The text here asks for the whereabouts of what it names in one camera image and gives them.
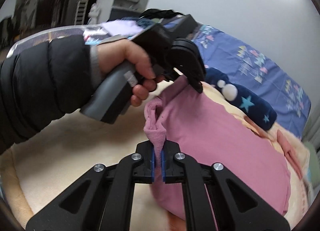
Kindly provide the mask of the black sleeved left forearm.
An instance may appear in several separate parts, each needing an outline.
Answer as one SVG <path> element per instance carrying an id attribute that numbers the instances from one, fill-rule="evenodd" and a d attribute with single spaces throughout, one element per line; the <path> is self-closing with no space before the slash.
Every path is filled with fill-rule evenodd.
<path id="1" fill-rule="evenodd" d="M 1 62 L 1 153 L 88 103 L 102 81 L 81 35 L 43 42 Z"/>

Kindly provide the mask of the left hand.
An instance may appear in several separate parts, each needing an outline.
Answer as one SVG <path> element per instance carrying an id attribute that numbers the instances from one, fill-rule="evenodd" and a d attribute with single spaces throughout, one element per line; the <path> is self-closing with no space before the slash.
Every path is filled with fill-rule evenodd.
<path id="1" fill-rule="evenodd" d="M 145 78 L 141 85 L 132 89 L 131 105 L 139 107 L 147 100 L 149 93 L 157 88 L 157 83 L 163 81 L 163 75 L 156 76 L 148 54 L 143 48 L 132 41 L 122 39 L 97 46 L 98 65 L 103 78 L 116 66 L 127 60 L 135 65 L 136 71 Z"/>

